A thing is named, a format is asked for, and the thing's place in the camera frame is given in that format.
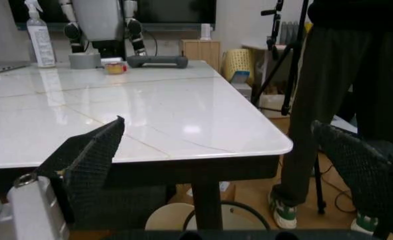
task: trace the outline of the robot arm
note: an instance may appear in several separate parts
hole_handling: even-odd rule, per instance
[[[64,27],[64,34],[69,38],[72,53],[84,52],[82,31],[75,17],[74,8],[71,0],[59,0],[61,10],[66,15],[69,23]]]
[[[136,56],[146,56],[146,49],[143,43],[143,27],[142,24],[134,17],[137,11],[137,1],[125,0],[124,1],[124,16],[125,16],[125,27],[130,33],[130,42],[134,49]]]

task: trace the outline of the tape roll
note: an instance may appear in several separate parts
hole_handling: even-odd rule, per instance
[[[94,69],[102,66],[100,53],[77,52],[69,54],[71,69]]]

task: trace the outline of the spray bottle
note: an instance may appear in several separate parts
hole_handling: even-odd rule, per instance
[[[43,11],[38,0],[25,0],[29,9],[30,19],[27,21],[27,31],[32,41],[33,50],[35,51],[38,67],[51,68],[56,66],[53,46],[51,45],[50,35],[47,24],[40,18],[39,11]]]

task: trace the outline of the black monitor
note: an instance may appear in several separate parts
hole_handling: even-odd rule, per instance
[[[216,22],[217,0],[137,0],[135,16],[143,26],[158,26],[167,29],[174,26],[198,26]],[[14,21],[20,30],[26,29],[29,19],[24,0],[8,0]],[[68,23],[59,0],[38,0],[43,12],[40,13],[51,30],[63,30]]]

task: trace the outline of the green and white sneaker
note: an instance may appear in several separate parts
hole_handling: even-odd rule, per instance
[[[298,221],[296,220],[297,207],[284,205],[270,194],[268,195],[269,210],[278,227],[282,229],[295,229]]]
[[[378,225],[378,222],[379,221],[376,217],[365,216],[358,212],[356,218],[352,221],[352,224],[350,225],[350,229],[368,235],[373,235]]]

